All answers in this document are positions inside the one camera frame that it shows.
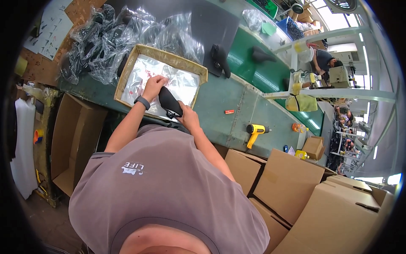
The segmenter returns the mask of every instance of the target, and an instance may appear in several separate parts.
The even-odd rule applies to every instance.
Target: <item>factory floor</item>
[[[68,201],[53,208],[33,193],[27,200],[20,197],[20,203],[35,234],[43,243],[70,254],[80,251],[82,240],[69,221]]]

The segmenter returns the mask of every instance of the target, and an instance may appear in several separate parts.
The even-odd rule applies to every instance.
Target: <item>black wristband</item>
[[[141,102],[142,104],[144,104],[145,110],[148,110],[151,107],[151,105],[149,105],[149,102],[146,99],[144,99],[141,95],[139,95],[135,99],[134,104],[136,104],[137,102]]]

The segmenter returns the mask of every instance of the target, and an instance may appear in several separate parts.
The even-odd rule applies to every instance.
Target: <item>bicycle seat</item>
[[[227,53],[224,48],[220,44],[213,44],[210,55],[214,61],[214,66],[216,68],[223,69],[224,73],[226,74],[226,78],[230,78],[231,71],[227,63]]]
[[[170,119],[174,117],[182,117],[183,110],[179,105],[179,102],[173,97],[172,93],[166,88],[162,87],[159,95],[159,102],[161,107],[166,111],[166,116]]]
[[[267,54],[263,49],[258,46],[253,46],[253,59],[255,62],[262,63],[265,61],[276,62],[276,59]]]

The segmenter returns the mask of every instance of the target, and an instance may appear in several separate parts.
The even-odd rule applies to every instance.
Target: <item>glue container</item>
[[[295,156],[298,157],[299,159],[302,159],[302,160],[305,160],[305,159],[309,158],[307,153],[305,151],[302,151],[302,150],[297,150],[296,153],[295,153]]]

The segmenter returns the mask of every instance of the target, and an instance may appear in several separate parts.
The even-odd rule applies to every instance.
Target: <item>yellow heat gun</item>
[[[270,131],[269,127],[258,125],[258,124],[249,124],[247,126],[247,132],[251,134],[251,138],[248,141],[247,148],[251,149],[255,140],[259,134],[268,133]]]

